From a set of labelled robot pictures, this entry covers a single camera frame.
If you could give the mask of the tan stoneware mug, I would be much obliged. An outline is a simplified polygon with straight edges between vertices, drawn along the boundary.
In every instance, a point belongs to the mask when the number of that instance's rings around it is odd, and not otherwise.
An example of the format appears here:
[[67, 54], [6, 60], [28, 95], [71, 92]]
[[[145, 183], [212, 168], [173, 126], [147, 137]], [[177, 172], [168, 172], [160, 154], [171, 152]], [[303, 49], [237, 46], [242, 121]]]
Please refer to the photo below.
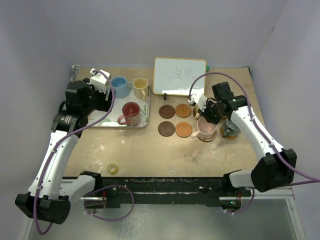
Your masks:
[[195, 104], [192, 110], [192, 115], [195, 120], [198, 120], [203, 115], [203, 109]]

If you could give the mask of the grey stoneware cup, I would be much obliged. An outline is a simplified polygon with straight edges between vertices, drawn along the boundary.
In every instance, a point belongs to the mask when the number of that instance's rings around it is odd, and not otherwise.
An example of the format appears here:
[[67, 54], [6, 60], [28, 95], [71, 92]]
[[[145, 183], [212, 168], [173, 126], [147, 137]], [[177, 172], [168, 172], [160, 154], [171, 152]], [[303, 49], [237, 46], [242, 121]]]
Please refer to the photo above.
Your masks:
[[220, 134], [226, 139], [236, 139], [240, 132], [241, 130], [230, 119], [226, 119], [220, 127]]

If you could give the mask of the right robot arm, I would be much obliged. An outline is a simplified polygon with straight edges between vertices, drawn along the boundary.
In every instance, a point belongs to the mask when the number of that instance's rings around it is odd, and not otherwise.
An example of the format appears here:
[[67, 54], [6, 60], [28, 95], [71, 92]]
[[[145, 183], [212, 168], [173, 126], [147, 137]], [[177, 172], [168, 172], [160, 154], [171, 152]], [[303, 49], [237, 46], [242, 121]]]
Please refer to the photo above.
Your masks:
[[242, 187], [251, 187], [266, 192], [284, 187], [293, 182], [297, 154], [279, 144], [256, 117], [244, 95], [235, 96], [228, 82], [212, 86], [215, 102], [207, 99], [201, 114], [213, 124], [227, 117], [244, 134], [257, 157], [252, 170], [237, 170], [225, 174], [228, 180], [222, 183], [222, 190], [228, 196], [235, 195]]

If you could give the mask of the floral serving tray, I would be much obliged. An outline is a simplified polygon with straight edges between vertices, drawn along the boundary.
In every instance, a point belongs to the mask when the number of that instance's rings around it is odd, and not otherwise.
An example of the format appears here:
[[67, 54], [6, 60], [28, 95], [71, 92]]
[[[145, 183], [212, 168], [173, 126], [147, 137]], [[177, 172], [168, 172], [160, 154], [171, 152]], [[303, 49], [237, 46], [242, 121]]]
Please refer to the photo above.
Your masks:
[[149, 110], [150, 110], [150, 96], [147, 97], [147, 101], [143, 99], [138, 99], [135, 97], [134, 87], [132, 82], [127, 83], [130, 92], [125, 98], [116, 98], [114, 106], [111, 113], [108, 114], [106, 118], [95, 124], [93, 127], [102, 128], [129, 128], [130, 126], [118, 123], [118, 117], [123, 115], [122, 108], [126, 103], [135, 102], [140, 108], [140, 124], [135, 126], [135, 128], [143, 128], [149, 122]]

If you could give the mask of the dark walnut coaster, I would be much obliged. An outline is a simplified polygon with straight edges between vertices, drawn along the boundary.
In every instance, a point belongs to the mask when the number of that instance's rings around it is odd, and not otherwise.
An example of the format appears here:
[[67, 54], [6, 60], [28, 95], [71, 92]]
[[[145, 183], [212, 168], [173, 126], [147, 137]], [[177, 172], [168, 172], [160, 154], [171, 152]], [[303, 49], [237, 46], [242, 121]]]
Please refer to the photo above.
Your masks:
[[170, 119], [175, 115], [176, 111], [172, 105], [165, 104], [159, 108], [158, 113], [162, 118]]
[[170, 121], [163, 121], [158, 125], [158, 132], [164, 137], [169, 137], [175, 132], [175, 126]]

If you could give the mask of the ringed brown wood coaster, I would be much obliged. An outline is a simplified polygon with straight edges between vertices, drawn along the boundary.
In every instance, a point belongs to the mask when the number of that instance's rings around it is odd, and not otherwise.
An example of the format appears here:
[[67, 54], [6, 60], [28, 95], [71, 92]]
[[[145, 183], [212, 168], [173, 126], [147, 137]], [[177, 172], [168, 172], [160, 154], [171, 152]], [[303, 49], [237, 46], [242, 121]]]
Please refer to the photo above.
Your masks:
[[211, 142], [216, 138], [216, 136], [217, 136], [216, 130], [210, 133], [204, 133], [198, 130], [197, 138], [203, 142]]

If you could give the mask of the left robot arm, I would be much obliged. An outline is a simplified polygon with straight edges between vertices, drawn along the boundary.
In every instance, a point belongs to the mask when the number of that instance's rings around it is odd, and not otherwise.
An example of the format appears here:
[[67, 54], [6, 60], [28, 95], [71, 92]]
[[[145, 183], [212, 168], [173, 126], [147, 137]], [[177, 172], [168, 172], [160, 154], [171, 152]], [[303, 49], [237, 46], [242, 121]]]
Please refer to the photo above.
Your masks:
[[86, 193], [103, 191], [101, 175], [84, 171], [70, 187], [61, 188], [63, 175], [93, 111], [110, 113], [113, 94], [106, 79], [75, 80], [65, 89], [65, 100], [53, 118], [50, 141], [41, 167], [27, 193], [19, 193], [15, 205], [29, 218], [62, 224], [72, 204]]

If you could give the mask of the pink mug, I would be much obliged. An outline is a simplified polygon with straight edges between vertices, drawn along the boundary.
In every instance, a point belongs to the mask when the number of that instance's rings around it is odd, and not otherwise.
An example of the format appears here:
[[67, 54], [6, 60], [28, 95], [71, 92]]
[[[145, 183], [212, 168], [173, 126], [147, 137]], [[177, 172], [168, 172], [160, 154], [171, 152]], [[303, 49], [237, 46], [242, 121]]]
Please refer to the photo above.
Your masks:
[[207, 122], [204, 117], [197, 120], [195, 132], [190, 136], [191, 138], [211, 139], [217, 131], [217, 125]]

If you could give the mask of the light wood coaster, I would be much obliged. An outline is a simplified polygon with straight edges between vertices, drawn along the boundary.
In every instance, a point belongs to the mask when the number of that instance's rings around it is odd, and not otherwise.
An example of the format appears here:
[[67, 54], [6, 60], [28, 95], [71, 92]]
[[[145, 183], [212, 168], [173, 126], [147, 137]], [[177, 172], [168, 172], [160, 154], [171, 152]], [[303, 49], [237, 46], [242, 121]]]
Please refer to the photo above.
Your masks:
[[175, 113], [180, 118], [187, 118], [191, 115], [192, 109], [187, 104], [179, 104], [175, 107]]
[[175, 126], [176, 134], [181, 138], [187, 138], [193, 133], [192, 126], [187, 122], [179, 122]]

